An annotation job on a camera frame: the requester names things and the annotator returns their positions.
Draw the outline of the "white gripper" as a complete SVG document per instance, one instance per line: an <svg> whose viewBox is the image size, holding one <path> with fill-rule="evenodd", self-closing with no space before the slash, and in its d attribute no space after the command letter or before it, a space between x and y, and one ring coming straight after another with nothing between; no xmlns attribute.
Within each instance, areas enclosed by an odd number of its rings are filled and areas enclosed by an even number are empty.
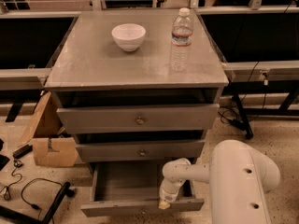
<svg viewBox="0 0 299 224"><path fill-rule="evenodd" d="M177 197L180 188L186 181L209 183L209 165L191 164L186 158L167 162L162 169L163 181L159 188L160 201L158 208L165 210Z"/></svg>

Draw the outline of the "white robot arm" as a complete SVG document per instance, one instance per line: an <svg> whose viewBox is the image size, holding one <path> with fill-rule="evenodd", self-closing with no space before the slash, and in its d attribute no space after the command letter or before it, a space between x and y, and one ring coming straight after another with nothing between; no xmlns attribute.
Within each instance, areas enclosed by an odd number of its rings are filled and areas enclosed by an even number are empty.
<svg viewBox="0 0 299 224"><path fill-rule="evenodd" d="M167 162L159 208L170 207L187 181L208 183L213 224L271 224L265 193L280 183L278 166L266 155L236 141L218 143L208 164L185 158Z"/></svg>

